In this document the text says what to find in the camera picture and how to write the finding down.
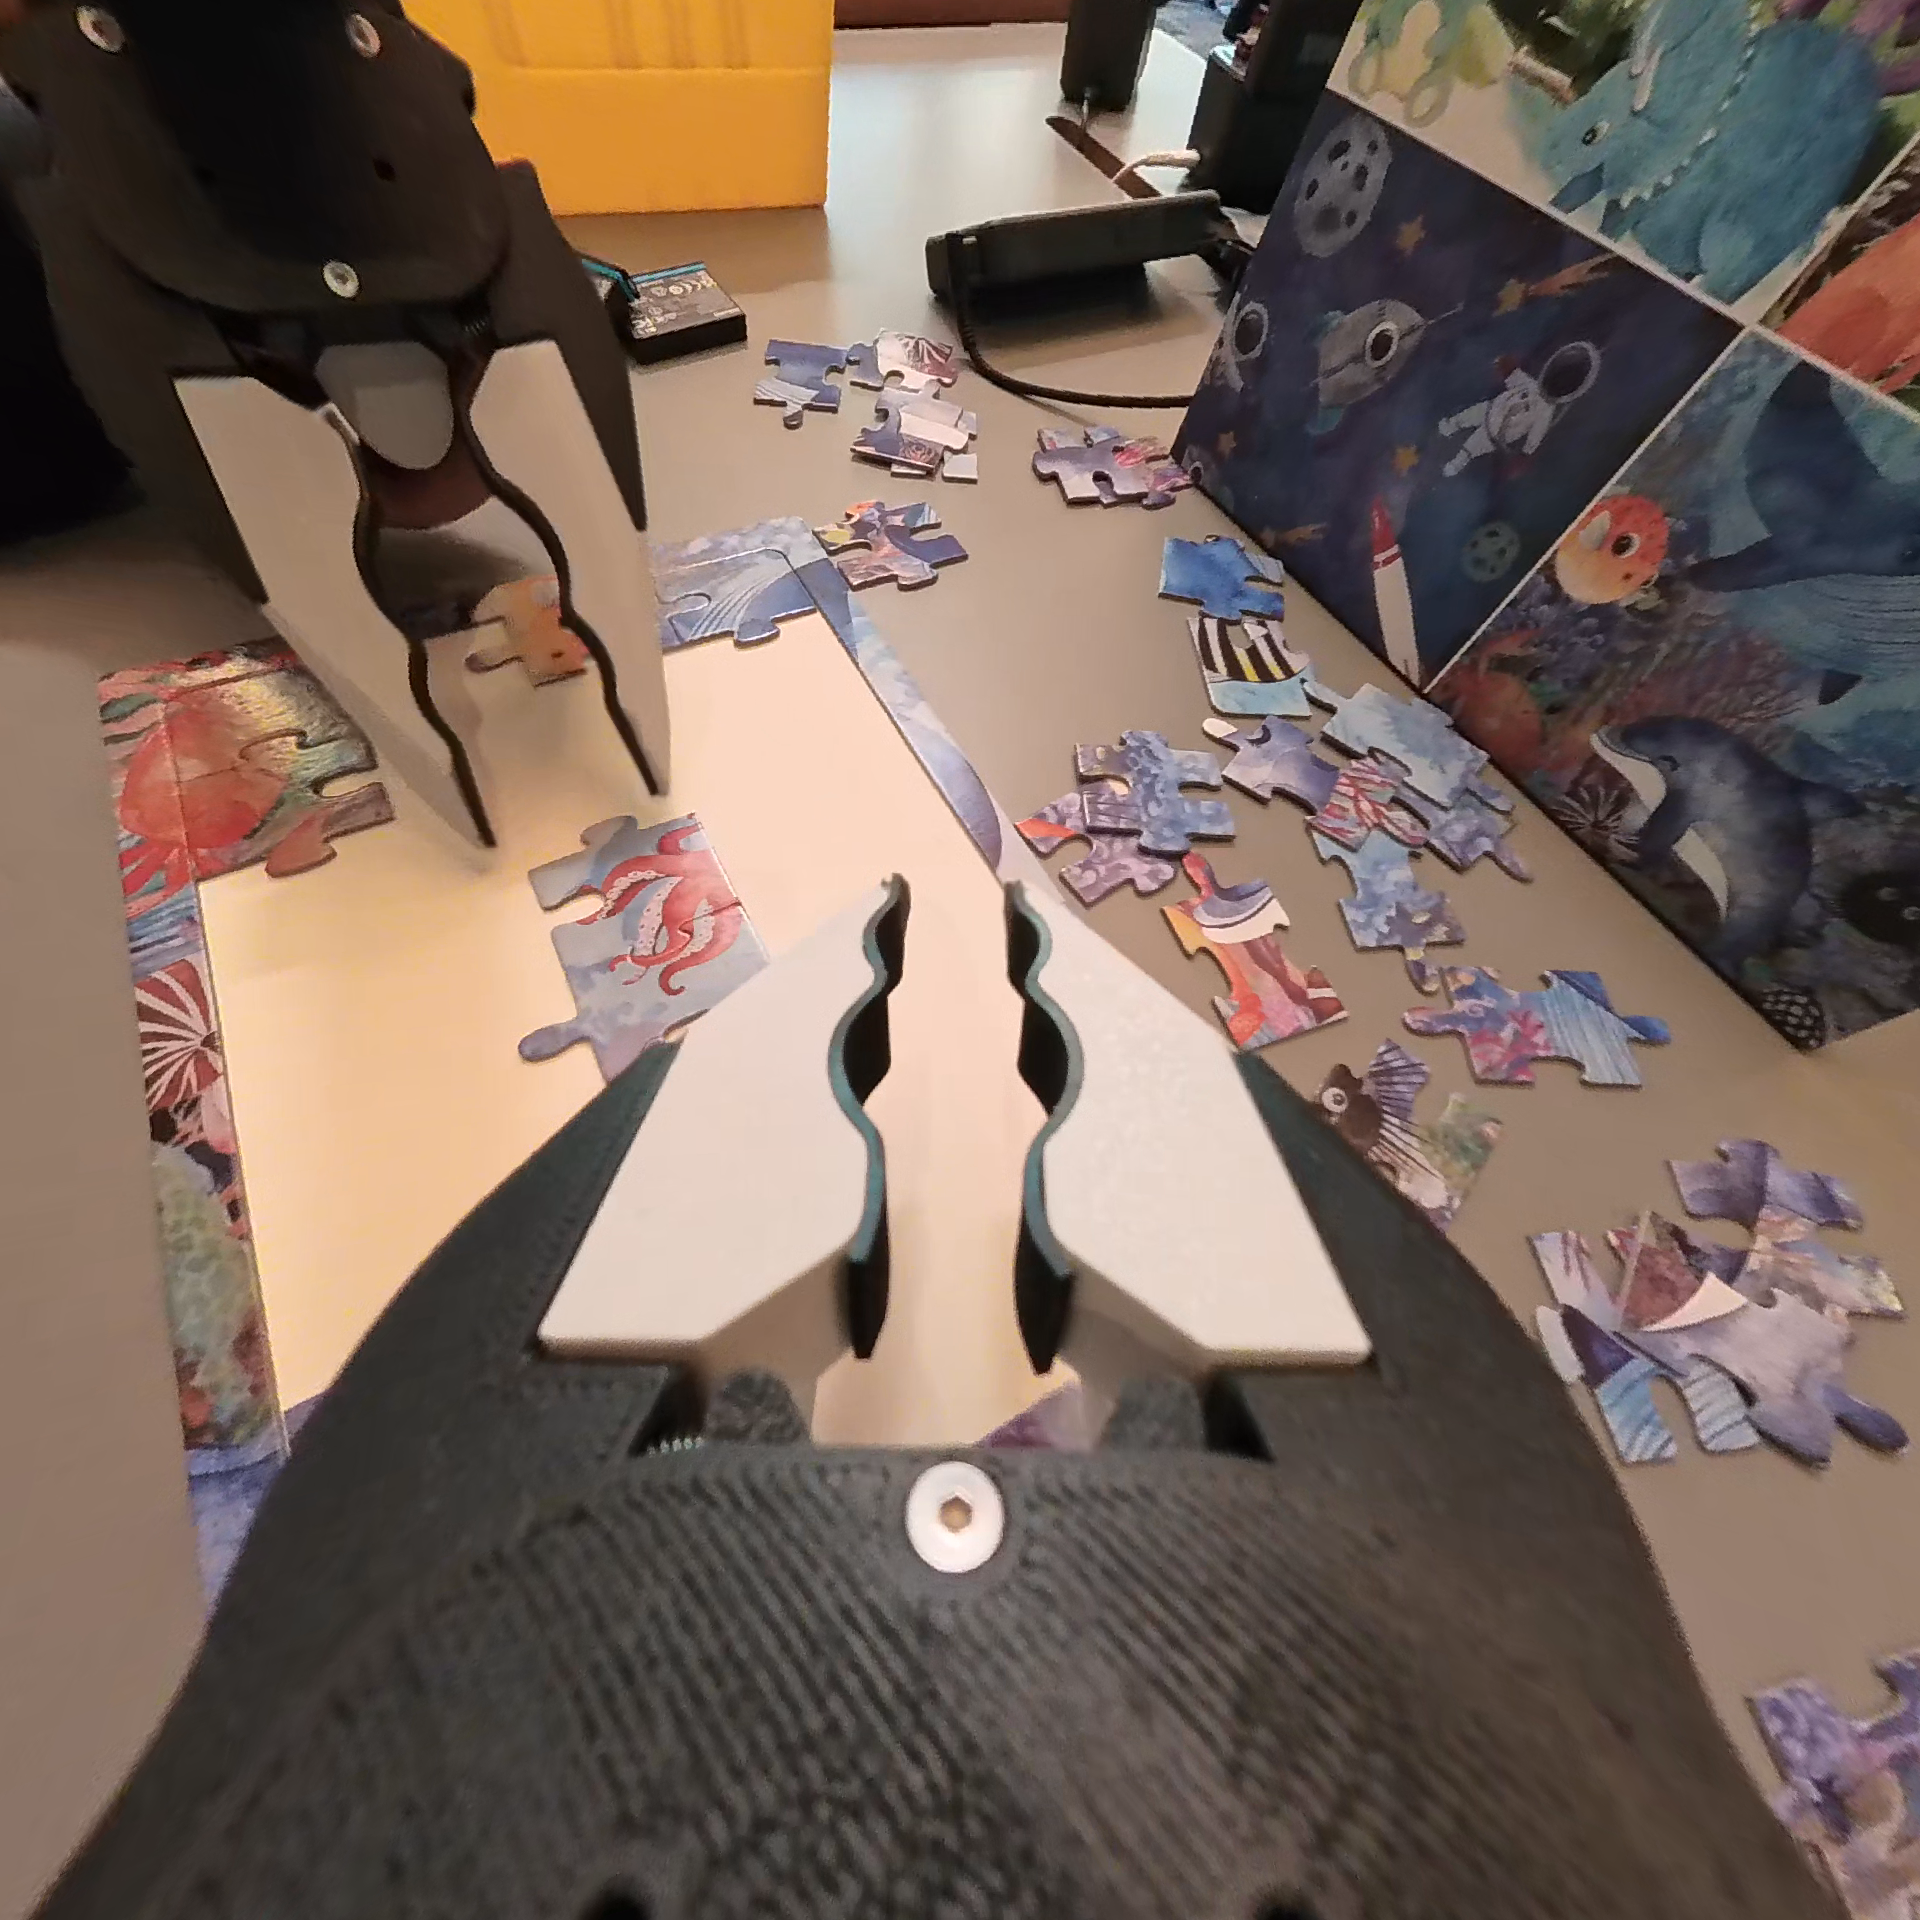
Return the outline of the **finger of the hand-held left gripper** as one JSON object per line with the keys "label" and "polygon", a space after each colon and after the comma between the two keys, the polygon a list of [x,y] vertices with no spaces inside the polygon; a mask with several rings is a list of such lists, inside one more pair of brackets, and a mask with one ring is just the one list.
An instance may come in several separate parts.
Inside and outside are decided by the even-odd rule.
{"label": "finger of the hand-held left gripper", "polygon": [[562,625],[584,644],[646,791],[670,788],[670,711],[631,366],[537,169],[497,169],[504,252],[459,310],[471,357],[459,431],[535,534]]}
{"label": "finger of the hand-held left gripper", "polygon": [[150,498],[287,638],[378,760],[466,842],[497,842],[471,758],[369,580],[372,501],[348,422],[243,372],[187,301],[102,240],[59,244],[59,345]]}

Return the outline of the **person's left hand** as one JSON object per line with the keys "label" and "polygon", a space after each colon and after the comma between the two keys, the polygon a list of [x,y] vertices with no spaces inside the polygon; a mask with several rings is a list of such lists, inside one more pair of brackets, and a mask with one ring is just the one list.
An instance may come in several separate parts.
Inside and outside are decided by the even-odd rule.
{"label": "person's left hand", "polygon": [[378,533],[433,533],[478,511],[497,496],[494,480],[462,433],[452,433],[444,455],[425,469],[399,464],[369,438],[356,456],[366,484],[366,517]]}

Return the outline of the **black flat device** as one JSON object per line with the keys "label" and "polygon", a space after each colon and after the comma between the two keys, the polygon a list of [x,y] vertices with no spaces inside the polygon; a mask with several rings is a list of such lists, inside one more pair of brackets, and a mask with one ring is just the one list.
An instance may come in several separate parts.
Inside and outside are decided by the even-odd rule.
{"label": "black flat device", "polygon": [[1142,269],[1164,257],[1203,255],[1242,240],[1238,222],[1209,189],[1115,199],[1081,208],[1004,215],[937,230],[924,260],[935,301]]}

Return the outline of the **red crab jigsaw piece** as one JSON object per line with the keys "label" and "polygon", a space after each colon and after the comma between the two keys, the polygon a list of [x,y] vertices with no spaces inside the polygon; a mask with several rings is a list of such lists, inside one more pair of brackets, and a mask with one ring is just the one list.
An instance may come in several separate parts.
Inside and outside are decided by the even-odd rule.
{"label": "red crab jigsaw piece", "polygon": [[395,817],[384,781],[330,791],[376,770],[372,750],[353,729],[265,732],[234,708],[176,705],[166,735],[176,804],[166,846],[184,854],[192,880],[251,865],[278,880],[311,872],[334,860],[334,840]]}

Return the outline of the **red octopus jigsaw piece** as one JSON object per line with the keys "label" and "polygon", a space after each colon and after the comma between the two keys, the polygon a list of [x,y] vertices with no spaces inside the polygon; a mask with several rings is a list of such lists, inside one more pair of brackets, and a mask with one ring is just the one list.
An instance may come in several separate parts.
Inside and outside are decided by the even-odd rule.
{"label": "red octopus jigsaw piece", "polygon": [[731,878],[694,813],[654,825],[631,813],[591,823],[574,850],[535,864],[527,878],[547,911],[591,898],[579,925],[624,922],[654,904],[672,943],[688,936],[702,910],[738,904]]}

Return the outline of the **black upright battery pack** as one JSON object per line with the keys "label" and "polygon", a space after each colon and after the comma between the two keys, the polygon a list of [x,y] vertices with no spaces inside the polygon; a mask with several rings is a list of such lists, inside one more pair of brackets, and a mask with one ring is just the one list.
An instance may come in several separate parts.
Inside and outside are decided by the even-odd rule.
{"label": "black upright battery pack", "polygon": [[1083,113],[1128,111],[1146,70],[1162,1],[1071,1],[1060,94]]}

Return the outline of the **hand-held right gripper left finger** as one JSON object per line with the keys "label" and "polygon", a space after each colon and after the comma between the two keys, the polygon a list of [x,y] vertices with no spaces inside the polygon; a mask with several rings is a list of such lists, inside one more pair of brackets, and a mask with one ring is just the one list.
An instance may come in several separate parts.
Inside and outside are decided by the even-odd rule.
{"label": "hand-held right gripper left finger", "polygon": [[540,1326],[564,1359],[663,1373],[627,1448],[695,1436],[742,1373],[774,1375],[807,1432],[820,1380],[873,1356],[891,1220],[868,1101],[894,1063],[911,903],[884,876],[642,1057],[657,1093]]}

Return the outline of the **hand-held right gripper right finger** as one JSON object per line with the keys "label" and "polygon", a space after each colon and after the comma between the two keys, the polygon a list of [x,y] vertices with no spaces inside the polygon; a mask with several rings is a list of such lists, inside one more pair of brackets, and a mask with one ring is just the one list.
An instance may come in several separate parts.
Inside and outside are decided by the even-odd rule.
{"label": "hand-held right gripper right finger", "polygon": [[1002,884],[1012,1311],[1083,1384],[1089,1448],[1130,1388],[1347,1375],[1375,1338],[1214,1025],[1049,887]]}

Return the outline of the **cream puzzle frame tray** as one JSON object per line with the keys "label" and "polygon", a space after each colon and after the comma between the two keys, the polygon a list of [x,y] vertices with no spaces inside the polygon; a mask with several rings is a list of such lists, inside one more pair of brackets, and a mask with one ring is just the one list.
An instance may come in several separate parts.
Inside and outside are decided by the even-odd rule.
{"label": "cream puzzle frame tray", "polygon": [[891,1001],[897,1076],[880,1093],[894,1157],[897,1255],[935,1287],[1012,1247],[1002,1072],[995,861],[977,864],[977,794],[948,742],[903,732],[931,708],[839,566],[873,548],[816,530],[844,613],[766,641],[667,654],[680,786],[648,800],[591,742],[587,674],[534,686],[465,665],[475,632],[430,648],[470,695],[506,776],[497,852],[456,848],[395,774],[394,823],[334,840],[278,880],[192,880],[166,846],[176,804],[166,722],[234,708],[260,729],[353,724],[280,640],[128,665],[102,678],[113,820],[128,903],[136,1031],[151,1117],[160,1273],[176,1351],[202,1585],[227,1584],[296,1430],[399,1285],[497,1178],[599,1089],[587,1044],[527,1063],[518,1041],[574,1017],[551,933],[591,898],[542,910],[527,872],[631,813],[694,813],[770,958],[887,872],[913,889]]}

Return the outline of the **blue wavy jigsaw piece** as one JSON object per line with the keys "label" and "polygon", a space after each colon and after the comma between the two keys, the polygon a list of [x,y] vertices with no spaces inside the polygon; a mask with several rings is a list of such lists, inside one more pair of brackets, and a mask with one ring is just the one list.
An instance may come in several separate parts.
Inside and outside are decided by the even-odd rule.
{"label": "blue wavy jigsaw piece", "polygon": [[706,640],[774,640],[787,620],[844,613],[849,590],[800,517],[682,541],[652,541],[659,638],[667,654]]}

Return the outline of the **illustrated animal puzzle box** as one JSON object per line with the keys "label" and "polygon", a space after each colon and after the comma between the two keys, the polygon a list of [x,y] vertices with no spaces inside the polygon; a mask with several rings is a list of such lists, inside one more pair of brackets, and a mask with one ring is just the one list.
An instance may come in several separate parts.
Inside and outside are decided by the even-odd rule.
{"label": "illustrated animal puzzle box", "polygon": [[1175,444],[1787,1039],[1916,1012],[1916,4],[1370,1]]}

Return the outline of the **black battery charger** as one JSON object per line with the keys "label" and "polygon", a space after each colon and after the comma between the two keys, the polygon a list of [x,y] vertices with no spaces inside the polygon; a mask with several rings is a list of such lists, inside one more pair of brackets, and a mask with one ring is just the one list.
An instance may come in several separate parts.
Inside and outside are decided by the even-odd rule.
{"label": "black battery charger", "polygon": [[1322,103],[1358,1],[1234,1],[1194,109],[1188,189],[1268,213]]}

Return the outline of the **orange pufferfish jigsaw piece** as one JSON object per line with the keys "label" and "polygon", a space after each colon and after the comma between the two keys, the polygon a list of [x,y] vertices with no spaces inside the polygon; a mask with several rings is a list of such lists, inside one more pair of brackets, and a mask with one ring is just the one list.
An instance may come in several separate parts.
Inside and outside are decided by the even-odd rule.
{"label": "orange pufferfish jigsaw piece", "polygon": [[554,574],[494,584],[471,602],[470,629],[478,636],[465,654],[474,674],[519,665],[534,686],[550,686],[579,678],[592,662],[562,620]]}

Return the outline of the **pile of puzzle pieces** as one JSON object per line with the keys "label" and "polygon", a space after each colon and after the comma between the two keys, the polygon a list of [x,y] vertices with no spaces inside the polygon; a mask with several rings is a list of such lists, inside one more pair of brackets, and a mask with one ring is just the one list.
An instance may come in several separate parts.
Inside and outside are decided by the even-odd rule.
{"label": "pile of puzzle pieces", "polygon": [[[1081,758],[1080,832],[1179,856],[1191,933],[1250,973],[1238,1053],[1338,1012],[1287,973],[1272,893],[1222,889],[1204,752],[1128,733]],[[903,1705],[953,1732],[937,1809],[986,1792],[991,1914],[1916,1914],[1916,1650],[1889,1705],[1753,1706],[1766,1815],[1731,1757],[1636,1524],[1513,1318],[1441,1233],[1449,1172],[1408,1128],[1395,1047],[1339,1109],[1250,1069],[1375,1338],[1347,1375],[1130,1388],[1095,1452],[939,1473],[986,1568],[913,1575],[884,1622]]]}

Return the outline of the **pale blue tentacle jigsaw piece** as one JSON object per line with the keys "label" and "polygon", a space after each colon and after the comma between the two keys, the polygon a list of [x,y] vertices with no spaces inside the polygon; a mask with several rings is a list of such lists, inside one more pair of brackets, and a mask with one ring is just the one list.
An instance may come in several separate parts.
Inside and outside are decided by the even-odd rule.
{"label": "pale blue tentacle jigsaw piece", "polygon": [[611,918],[561,922],[551,943],[574,1017],[518,1041],[528,1063],[587,1044],[606,1080],[755,978],[770,960],[742,901],[670,906],[663,884]]}

